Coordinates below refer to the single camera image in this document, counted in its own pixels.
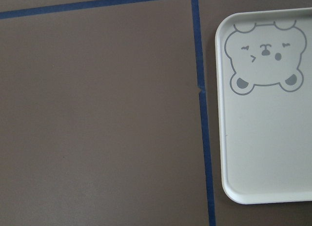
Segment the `white bear tray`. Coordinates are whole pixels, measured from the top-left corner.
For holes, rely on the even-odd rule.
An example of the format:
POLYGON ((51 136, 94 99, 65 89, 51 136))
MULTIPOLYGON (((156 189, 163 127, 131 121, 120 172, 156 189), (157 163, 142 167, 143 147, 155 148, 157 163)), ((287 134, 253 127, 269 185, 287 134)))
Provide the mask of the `white bear tray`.
POLYGON ((312 199, 312 10, 236 13, 215 34, 221 181, 240 204, 312 199))

